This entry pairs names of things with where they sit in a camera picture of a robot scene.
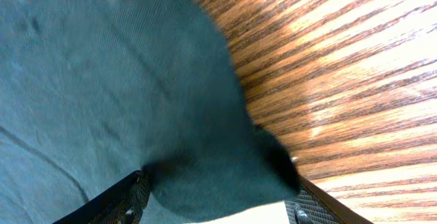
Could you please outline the black shorts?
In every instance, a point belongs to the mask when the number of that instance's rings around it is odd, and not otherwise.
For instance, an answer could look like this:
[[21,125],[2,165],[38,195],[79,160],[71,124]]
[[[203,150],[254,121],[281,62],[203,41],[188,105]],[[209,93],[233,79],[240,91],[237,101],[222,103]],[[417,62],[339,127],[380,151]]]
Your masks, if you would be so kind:
[[1,0],[1,222],[53,223],[139,169],[142,223],[212,221],[300,190],[194,0]]

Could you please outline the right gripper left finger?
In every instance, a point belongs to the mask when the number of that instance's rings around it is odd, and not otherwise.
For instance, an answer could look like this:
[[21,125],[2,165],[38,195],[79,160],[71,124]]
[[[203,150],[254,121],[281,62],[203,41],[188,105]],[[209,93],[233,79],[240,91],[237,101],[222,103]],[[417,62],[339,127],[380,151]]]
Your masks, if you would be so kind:
[[148,175],[134,171],[55,224],[139,224],[149,198]]

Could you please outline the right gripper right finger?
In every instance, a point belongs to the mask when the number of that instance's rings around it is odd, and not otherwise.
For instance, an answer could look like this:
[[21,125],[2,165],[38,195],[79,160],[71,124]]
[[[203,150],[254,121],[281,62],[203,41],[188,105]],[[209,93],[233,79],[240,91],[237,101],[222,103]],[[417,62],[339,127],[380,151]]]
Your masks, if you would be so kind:
[[349,207],[300,176],[300,194],[285,201],[293,224],[372,224]]

